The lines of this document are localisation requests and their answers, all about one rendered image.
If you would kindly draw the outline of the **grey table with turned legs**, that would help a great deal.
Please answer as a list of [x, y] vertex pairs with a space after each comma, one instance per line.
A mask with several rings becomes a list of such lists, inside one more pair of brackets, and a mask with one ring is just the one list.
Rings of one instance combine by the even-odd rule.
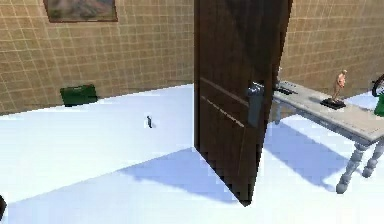
[[338, 194], [343, 194], [348, 189], [352, 174], [359, 167], [364, 152], [376, 144], [373, 155], [362, 172], [365, 178], [372, 175], [379, 158], [384, 154], [384, 117], [376, 116], [372, 110], [353, 104], [346, 104], [339, 110], [330, 109], [320, 104], [322, 100], [329, 98], [329, 95], [289, 81], [281, 81], [279, 86], [290, 90], [291, 94], [274, 92], [273, 100], [278, 104], [276, 124], [281, 119], [281, 107], [285, 106], [354, 142], [355, 150], [336, 185]]

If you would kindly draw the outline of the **framed wall picture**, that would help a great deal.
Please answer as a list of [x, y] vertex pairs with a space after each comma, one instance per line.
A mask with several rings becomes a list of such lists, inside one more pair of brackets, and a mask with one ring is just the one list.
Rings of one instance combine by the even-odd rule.
[[115, 0], [43, 0], [51, 23], [117, 22]]

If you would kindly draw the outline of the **green box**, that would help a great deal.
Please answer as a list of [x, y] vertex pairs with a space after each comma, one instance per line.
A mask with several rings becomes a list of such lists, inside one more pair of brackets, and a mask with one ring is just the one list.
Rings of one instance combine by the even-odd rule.
[[62, 101], [66, 107], [73, 107], [98, 101], [96, 88], [93, 84], [60, 89]]

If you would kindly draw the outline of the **dark brown room door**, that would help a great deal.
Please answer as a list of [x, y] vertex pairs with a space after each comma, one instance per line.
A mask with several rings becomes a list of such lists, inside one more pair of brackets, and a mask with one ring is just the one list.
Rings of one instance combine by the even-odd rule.
[[[194, 147], [252, 202], [293, 0], [194, 0]], [[258, 127], [247, 90], [264, 86]]]

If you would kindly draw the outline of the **black flat object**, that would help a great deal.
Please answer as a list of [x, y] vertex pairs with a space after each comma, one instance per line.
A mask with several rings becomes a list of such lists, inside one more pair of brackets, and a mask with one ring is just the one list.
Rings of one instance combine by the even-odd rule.
[[290, 89], [287, 89], [285, 87], [281, 87], [281, 86], [278, 86], [274, 89], [274, 91], [277, 91], [277, 92], [280, 92], [280, 93], [283, 93], [285, 95], [291, 95], [291, 94], [298, 94], [297, 92], [293, 91], [293, 90], [290, 90]]

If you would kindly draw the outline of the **tan figurine on black base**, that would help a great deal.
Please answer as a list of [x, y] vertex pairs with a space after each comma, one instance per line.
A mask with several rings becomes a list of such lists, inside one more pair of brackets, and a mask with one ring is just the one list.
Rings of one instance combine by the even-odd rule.
[[331, 109], [337, 110], [345, 107], [345, 103], [339, 99], [339, 94], [341, 90], [345, 87], [346, 82], [346, 70], [342, 70], [340, 74], [336, 77], [333, 84], [333, 94], [330, 98], [324, 99], [320, 102], [321, 105], [329, 107]]

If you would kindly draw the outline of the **black round object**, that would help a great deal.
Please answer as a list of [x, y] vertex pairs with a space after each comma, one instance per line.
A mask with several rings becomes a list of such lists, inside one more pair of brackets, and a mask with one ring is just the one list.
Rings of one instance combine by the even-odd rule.
[[0, 221], [3, 218], [6, 207], [7, 203], [5, 202], [4, 198], [0, 195]]

